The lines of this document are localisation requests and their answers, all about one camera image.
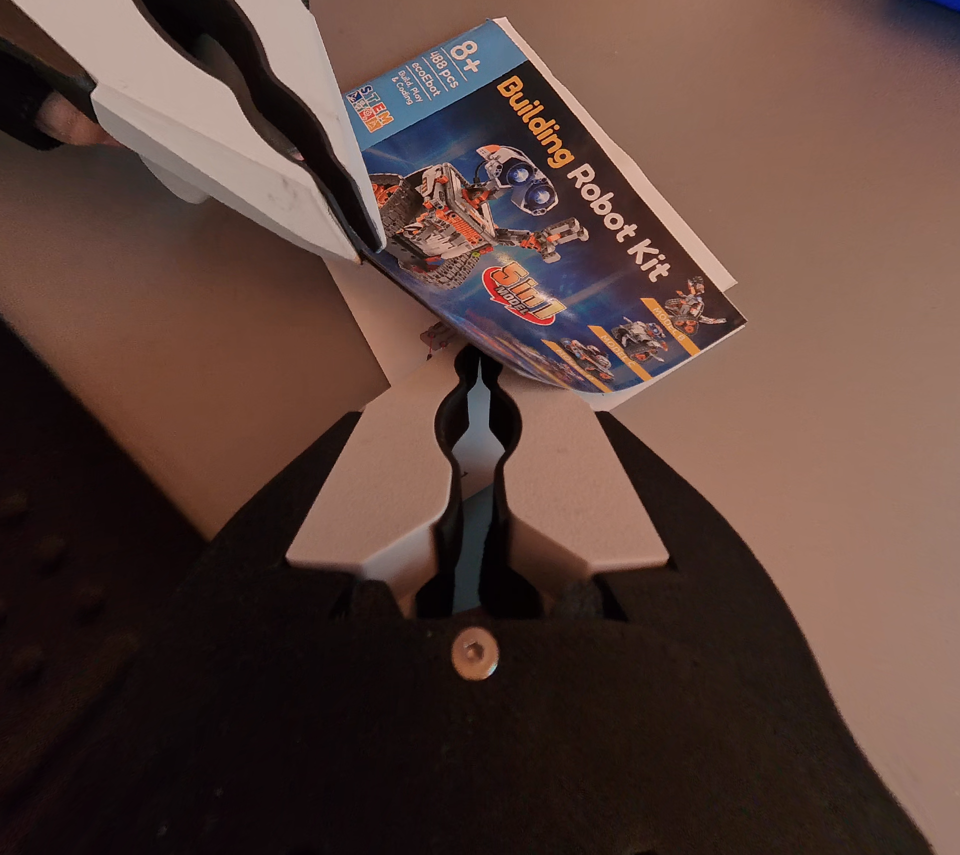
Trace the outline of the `blue robot kit booklet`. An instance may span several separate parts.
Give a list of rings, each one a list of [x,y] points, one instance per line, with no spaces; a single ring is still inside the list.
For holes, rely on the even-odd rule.
[[[421,335],[580,396],[601,412],[745,319],[494,21],[346,90],[384,230],[363,251],[364,333],[410,297]]]
[[[544,76],[558,92],[568,108],[576,115],[581,124],[590,133],[597,145],[606,153],[610,160],[627,181],[649,206],[651,211],[673,234],[678,243],[705,270],[711,281],[722,292],[737,284],[737,280],[726,267],[704,244],[702,239],[690,228],[684,219],[674,210],[666,198],[653,185],[641,167],[602,129],[586,108],[570,93],[570,90],[559,81],[546,62],[535,53],[522,35],[511,25],[507,18],[495,18],[501,30],[510,37],[511,41],[524,53],[525,57]]]

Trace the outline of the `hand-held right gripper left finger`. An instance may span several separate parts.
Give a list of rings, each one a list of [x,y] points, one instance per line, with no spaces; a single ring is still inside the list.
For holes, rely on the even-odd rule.
[[[452,611],[461,469],[479,352],[450,345],[366,405],[287,550],[294,566],[386,583],[402,612]]]

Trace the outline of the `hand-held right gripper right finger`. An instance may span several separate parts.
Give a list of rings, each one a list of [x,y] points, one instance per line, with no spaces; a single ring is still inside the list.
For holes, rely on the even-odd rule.
[[[489,427],[505,452],[480,575],[494,617],[540,617],[571,585],[669,560],[591,406],[482,358]]]

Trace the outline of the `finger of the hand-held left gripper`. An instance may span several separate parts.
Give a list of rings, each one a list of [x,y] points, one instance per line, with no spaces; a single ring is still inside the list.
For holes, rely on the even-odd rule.
[[[91,102],[101,127],[139,154],[184,199],[210,196],[311,252],[356,263],[357,251],[319,251],[274,231],[258,202],[276,215],[277,201],[303,214],[304,175],[290,188],[273,171],[267,150],[233,126],[245,115],[229,78],[231,60],[208,36],[198,55],[181,51],[142,0],[11,0],[96,81]]]
[[[260,220],[304,248],[379,251],[384,230],[358,143],[346,117],[309,0],[141,0],[186,55],[198,56],[202,36],[212,39],[243,86],[234,98],[245,115],[233,126],[282,182],[305,176],[309,207],[300,214],[276,201]]]

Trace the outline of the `person's left hand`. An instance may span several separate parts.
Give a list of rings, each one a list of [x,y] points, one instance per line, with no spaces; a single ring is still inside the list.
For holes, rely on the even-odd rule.
[[[34,125],[46,136],[66,145],[123,147],[98,122],[57,92],[50,93],[39,106]]]

